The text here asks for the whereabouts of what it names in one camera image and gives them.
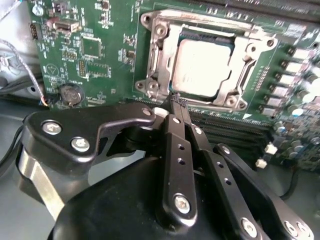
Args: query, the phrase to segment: mounting screw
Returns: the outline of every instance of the mounting screw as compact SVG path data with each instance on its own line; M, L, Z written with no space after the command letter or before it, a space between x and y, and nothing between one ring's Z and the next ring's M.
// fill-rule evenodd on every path
M155 34L159 37L159 38L164 38L167 35L167 29L165 26L159 24L157 26L155 26Z
M53 122L53 121L48 121L42 125L42 130L47 134L57 135L57 134L61 133L62 128L58 123Z
M285 225L286 229L288 230L288 232L291 234L291 236L293 236L293 237L298 236L297 229L295 229L295 227L292 226L292 224L290 222L284 221L284 225Z
M308 237L311 236L310 231L301 222L298 221L296 225L298 226L301 232L305 233Z
M230 150L226 146L222 146L222 149L226 154L230 154Z
M196 127L196 128L195 128L195 131L196 131L196 133L197 133L197 134L199 134L199 135L201 135L201 134L202 134L201 129L200 129L200 128L198 128L198 127Z
M190 203L182 195L177 195L174 197L174 205L182 214L187 214L190 212Z
M44 9L42 6L39 6L38 4L34 5L32 8L32 13L36 15L37 17L42 17L44 15Z
M72 139L71 146L73 147L74 150L81 152L81 153L88 151L90 148L90 144L89 144L88 140L86 140L85 138L80 137L80 136Z
M250 222L248 219L245 217L241 219L241 224L244 230L250 235L252 238L256 238L258 236L257 229L255 225Z

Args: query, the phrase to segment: chip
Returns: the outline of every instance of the chip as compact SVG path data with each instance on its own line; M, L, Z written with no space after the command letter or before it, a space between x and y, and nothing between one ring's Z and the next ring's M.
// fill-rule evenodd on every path
M172 88L192 95L215 96L221 82L227 80L230 75L230 55L231 49L228 46L182 40L178 49Z
M81 40L82 54L92 58L101 57L101 40L93 37L83 37Z

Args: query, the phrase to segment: capacitor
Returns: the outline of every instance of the capacitor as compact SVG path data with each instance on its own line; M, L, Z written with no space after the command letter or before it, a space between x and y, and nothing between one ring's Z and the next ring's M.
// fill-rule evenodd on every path
M298 153L292 147L289 147L286 151L289 159L294 159L298 155Z
M297 97L302 100L303 103L311 103L315 99L315 95L308 90L301 90L297 93Z
M299 117L304 113L304 110L297 105L291 105L287 110L293 117Z
M286 127L282 121L276 122L273 126L273 129L277 134L282 134L284 131L286 131Z
M300 140L293 141L291 143L291 146L293 147L293 150L297 153L300 152L304 148L304 146L302 145Z

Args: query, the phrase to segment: black cable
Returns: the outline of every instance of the black cable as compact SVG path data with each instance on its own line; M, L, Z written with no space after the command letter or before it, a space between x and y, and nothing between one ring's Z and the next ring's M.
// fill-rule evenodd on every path
M20 144L19 143L16 144L16 142L17 142L17 139L19 138L19 135L21 134L23 128L24 128L24 126L21 126L18 128L18 130L16 131L16 133L13 137L13 141L12 141L10 147L6 151L3 158L0 160L0 178L4 175L4 173L8 170L9 166L15 160L14 158L11 158L11 156L13 155L13 153L15 153L18 150L18 147Z
M297 185L298 185L298 179L299 179L299 172L300 169L298 167L294 167L292 176L291 176L291 181L288 190L285 192L285 194L281 195L280 198L282 200L287 200L289 199L295 192Z
M36 76L38 82L42 82L42 76ZM29 76L23 76L13 82L10 82L7 86L0 89L0 95L12 94L22 89L32 87L34 84Z

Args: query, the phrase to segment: screw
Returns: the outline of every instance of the screw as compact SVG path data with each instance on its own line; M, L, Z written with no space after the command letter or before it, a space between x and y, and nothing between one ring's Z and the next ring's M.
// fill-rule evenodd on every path
M288 230L288 232L291 234L291 236L293 236L293 237L298 236L297 229L295 229L295 227L292 226L292 224L290 222L284 221L284 225L285 225L286 229Z
M42 6L39 6L38 4L34 5L32 8L32 12L37 17L42 17L44 15L44 9Z
M202 134L201 129L200 129L200 128L198 128L198 127L196 127L196 128L195 128L195 131L196 131L196 133L197 133L197 134L199 134L199 135L201 135L201 134Z
M179 212L182 213L182 214L187 214L187 213L190 212L190 203L182 195L175 196L174 205L179 210Z
M159 38L164 38L167 35L167 29L165 26L159 24L155 27L155 33Z
M258 236L258 232L255 225L252 222L250 222L248 219L246 219L245 217L242 218L241 224L244 230L250 235L250 237L256 238Z
M90 148L90 144L89 144L88 140L86 140L85 138L80 137L80 136L72 139L71 146L73 147L74 150L81 152L81 153L88 151Z
M58 123L53 122L53 121L48 121L42 125L42 130L47 134L57 135L57 134L61 133L62 128Z
M305 233L308 237L310 237L310 231L301 222L297 222L296 225L298 226L301 232Z
M222 146L222 149L226 154L230 154L230 150L226 146Z
M266 42L266 45L268 46L268 47L272 47L273 45L274 45L274 41L273 40L268 40L267 42Z
M177 124L179 124L180 123L180 120L178 119L178 118L173 118L173 121L175 122L175 123L177 123Z
M142 112L147 116L151 116L152 114L148 109L145 109L145 108L142 109Z

